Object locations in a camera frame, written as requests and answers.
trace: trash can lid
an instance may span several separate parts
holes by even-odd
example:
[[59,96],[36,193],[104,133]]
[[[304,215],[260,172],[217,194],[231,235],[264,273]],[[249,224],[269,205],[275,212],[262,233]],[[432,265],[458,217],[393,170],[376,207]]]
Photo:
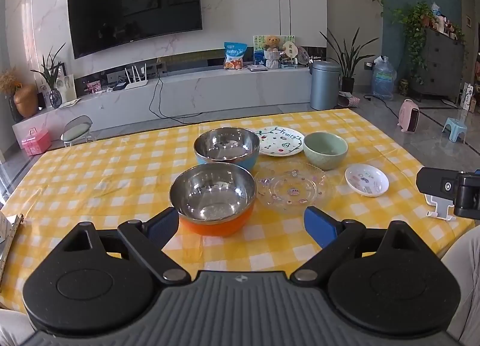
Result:
[[330,72],[340,72],[341,67],[338,63],[334,61],[321,61],[315,60],[313,62],[313,67],[315,70],[330,71]]

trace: black tv screen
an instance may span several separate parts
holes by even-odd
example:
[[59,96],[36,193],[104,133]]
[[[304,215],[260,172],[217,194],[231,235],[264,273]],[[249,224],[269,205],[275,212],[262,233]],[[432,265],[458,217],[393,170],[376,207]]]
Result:
[[200,0],[67,0],[75,59],[143,38],[202,28]]

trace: dresser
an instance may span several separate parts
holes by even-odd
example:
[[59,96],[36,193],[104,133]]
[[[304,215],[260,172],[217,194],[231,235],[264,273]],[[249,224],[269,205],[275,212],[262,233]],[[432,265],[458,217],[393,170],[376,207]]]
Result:
[[422,95],[440,95],[456,101],[460,91],[464,46],[460,41],[433,29],[426,29],[427,40],[423,48],[427,68],[418,74],[423,84],[413,81],[410,87]]

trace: gray tile floor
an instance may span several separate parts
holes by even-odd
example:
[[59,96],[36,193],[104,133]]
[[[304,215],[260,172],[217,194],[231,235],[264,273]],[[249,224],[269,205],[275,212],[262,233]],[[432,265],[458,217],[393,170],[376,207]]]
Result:
[[[361,102],[359,107],[353,110],[393,138],[423,165],[464,171],[475,171],[477,168],[480,168],[480,114],[468,113],[467,115],[466,123],[469,130],[466,142],[469,146],[463,144],[460,140],[452,143],[448,139],[449,133],[447,131],[442,133],[442,126],[445,120],[448,117],[459,117],[462,111],[455,109],[447,110],[448,106],[441,101],[424,99],[422,103],[418,103],[421,112],[426,116],[424,114],[420,115],[415,133],[404,133],[397,126],[398,119],[387,109],[382,101],[375,98],[369,101],[363,98],[363,94],[358,94],[357,96],[361,98]],[[403,100],[404,97],[395,95],[392,101],[387,101],[386,103],[398,114]],[[96,131],[93,134],[97,139],[103,139],[189,123],[312,110],[309,103],[232,109],[203,113],[195,117],[178,119],[178,121],[166,118],[124,125]],[[63,143],[60,141],[56,141],[52,145],[52,148],[59,147],[63,147]],[[5,201],[8,198],[38,159],[39,156],[30,158],[23,150],[18,150],[5,164],[0,165],[0,189],[2,193],[0,201]]]

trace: gray trash can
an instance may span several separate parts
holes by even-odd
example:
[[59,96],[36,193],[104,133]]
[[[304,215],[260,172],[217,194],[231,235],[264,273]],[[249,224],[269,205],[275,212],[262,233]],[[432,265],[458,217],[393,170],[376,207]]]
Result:
[[337,106],[340,71],[340,65],[336,62],[313,62],[310,68],[310,106],[313,109],[328,110]]

